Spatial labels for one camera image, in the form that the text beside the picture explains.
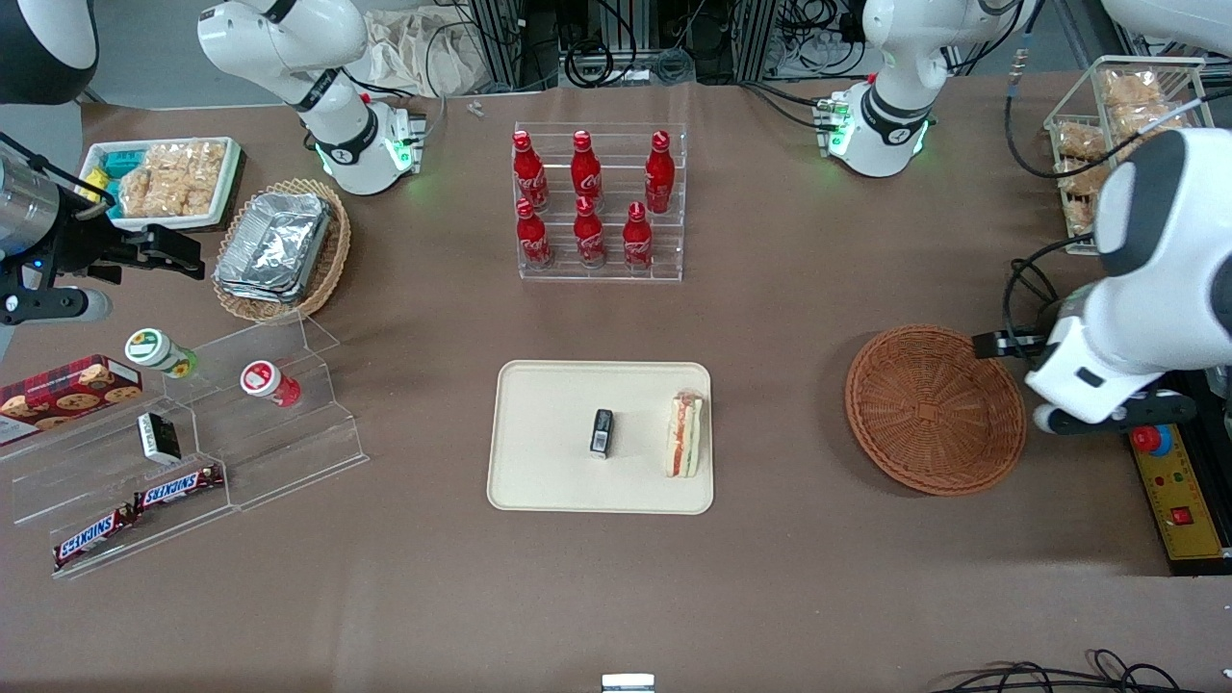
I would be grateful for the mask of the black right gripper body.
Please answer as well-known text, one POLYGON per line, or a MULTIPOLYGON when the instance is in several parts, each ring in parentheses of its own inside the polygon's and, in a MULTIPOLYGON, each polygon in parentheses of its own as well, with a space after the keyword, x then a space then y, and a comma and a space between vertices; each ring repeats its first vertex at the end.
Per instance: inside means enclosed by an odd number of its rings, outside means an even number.
POLYGON ((116 227, 106 212, 84 218, 86 213, 67 208, 55 216, 43 256, 46 289, 67 273, 117 285, 124 268, 145 268, 136 236, 116 227))

